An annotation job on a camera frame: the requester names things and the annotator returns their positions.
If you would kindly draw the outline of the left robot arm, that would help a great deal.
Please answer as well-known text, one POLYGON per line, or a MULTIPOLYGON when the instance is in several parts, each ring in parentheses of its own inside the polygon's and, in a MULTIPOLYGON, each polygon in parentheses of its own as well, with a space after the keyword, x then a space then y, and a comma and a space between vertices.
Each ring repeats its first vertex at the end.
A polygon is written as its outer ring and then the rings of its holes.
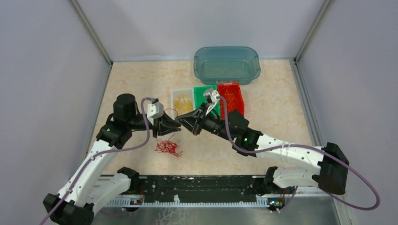
POLYGON ((132 94, 121 94, 113 104, 113 113, 96 136, 70 180, 56 194, 48 194, 43 205, 48 219, 59 225, 90 225, 96 214, 119 194, 140 190, 139 173, 123 167, 105 185, 94 188, 104 169, 119 152, 144 147, 151 136, 181 131, 180 123, 169 117, 158 99, 145 97, 138 104, 132 94))

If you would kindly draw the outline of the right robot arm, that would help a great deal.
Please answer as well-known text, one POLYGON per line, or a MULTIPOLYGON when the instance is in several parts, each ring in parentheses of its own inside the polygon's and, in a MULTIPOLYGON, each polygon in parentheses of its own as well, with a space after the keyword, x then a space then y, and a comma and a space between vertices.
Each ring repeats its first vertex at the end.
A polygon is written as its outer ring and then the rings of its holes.
POLYGON ((335 195, 345 194, 348 169, 328 157, 332 155, 345 164, 349 161, 340 147, 327 143, 325 147, 288 143, 249 128, 249 121, 238 111, 228 113, 226 123, 220 116, 206 114, 202 109, 177 116, 175 119, 194 135, 202 130, 228 140, 244 149, 243 156, 271 158, 293 165, 293 168, 268 168, 264 187, 270 193, 292 186, 319 187, 335 195))

